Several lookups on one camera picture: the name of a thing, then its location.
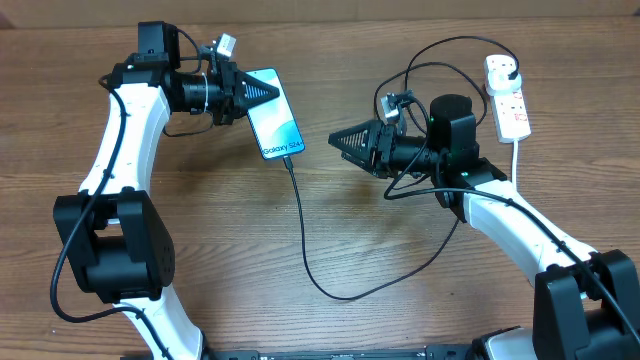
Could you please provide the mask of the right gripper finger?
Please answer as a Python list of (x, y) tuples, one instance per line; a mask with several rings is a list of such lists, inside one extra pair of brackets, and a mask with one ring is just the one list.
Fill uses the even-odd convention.
[(373, 173), (375, 170), (372, 152), (368, 152), (365, 155), (360, 156), (360, 155), (353, 155), (351, 153), (343, 151), (341, 153), (341, 157), (343, 160), (346, 160), (358, 166), (359, 168), (361, 168), (367, 173)]
[(369, 155), (376, 145), (383, 122), (368, 120), (329, 135), (328, 144), (349, 155)]

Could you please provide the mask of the Galaxy S24+ smartphone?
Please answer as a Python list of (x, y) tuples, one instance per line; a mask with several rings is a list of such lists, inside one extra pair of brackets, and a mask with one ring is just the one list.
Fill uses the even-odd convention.
[(265, 68), (249, 75), (279, 90), (276, 99), (248, 111), (262, 157), (271, 160), (303, 152), (306, 146), (277, 71)]

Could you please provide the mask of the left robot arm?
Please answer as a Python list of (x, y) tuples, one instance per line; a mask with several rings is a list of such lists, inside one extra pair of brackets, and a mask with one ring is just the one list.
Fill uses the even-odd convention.
[(173, 285), (175, 249), (150, 198), (160, 138), (177, 112), (230, 125), (277, 98), (278, 89), (241, 71), (235, 39), (224, 34), (199, 46), (197, 68), (182, 70), (182, 29), (138, 26), (138, 49), (100, 79), (110, 99), (102, 142), (77, 193), (59, 197), (53, 218), (78, 287), (124, 314), (153, 359), (208, 359), (204, 333), (186, 314)]

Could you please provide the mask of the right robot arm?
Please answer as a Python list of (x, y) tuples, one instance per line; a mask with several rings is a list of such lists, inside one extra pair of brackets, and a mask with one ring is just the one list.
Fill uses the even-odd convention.
[(484, 233), (534, 288), (533, 324), (483, 335), (468, 359), (636, 359), (639, 279), (622, 251), (599, 252), (544, 217), (507, 176), (479, 154), (470, 98), (447, 94), (424, 112), (424, 134), (409, 136), (402, 112), (411, 93), (390, 94), (387, 118), (330, 134), (344, 159), (378, 178), (431, 179), (444, 208)]

